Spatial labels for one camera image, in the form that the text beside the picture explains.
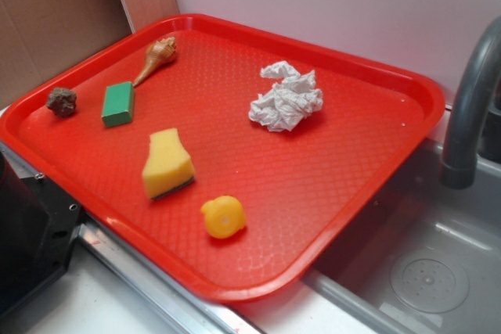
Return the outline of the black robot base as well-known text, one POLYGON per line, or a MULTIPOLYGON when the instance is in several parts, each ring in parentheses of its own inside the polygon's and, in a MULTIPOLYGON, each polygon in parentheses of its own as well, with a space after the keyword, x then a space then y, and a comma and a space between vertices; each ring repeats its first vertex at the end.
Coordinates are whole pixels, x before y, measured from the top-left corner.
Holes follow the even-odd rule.
POLYGON ((1 157, 1 317, 69 267, 81 204, 43 174, 21 178, 1 157))

